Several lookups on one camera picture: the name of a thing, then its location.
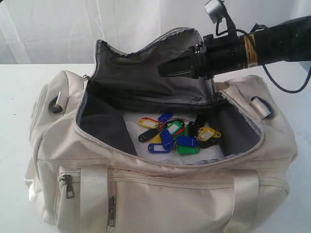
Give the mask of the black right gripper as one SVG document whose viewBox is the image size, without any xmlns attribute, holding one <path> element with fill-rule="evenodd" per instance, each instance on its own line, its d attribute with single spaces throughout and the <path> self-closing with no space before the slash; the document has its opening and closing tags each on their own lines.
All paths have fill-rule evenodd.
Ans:
<svg viewBox="0 0 311 233">
<path fill-rule="evenodd" d="M 209 34 L 198 45 L 187 48 L 178 57 L 158 65 L 160 77 L 209 79 L 218 74 L 243 69 L 243 37 Z"/>
</svg>

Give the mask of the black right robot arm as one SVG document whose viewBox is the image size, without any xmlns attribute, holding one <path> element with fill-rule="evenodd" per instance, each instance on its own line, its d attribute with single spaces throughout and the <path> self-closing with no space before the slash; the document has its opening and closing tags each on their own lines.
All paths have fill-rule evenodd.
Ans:
<svg viewBox="0 0 311 233">
<path fill-rule="evenodd" d="M 279 61 L 311 59 L 311 18 L 300 17 L 249 35 L 204 36 L 178 57 L 158 66 L 161 77 L 214 75 Z"/>
</svg>

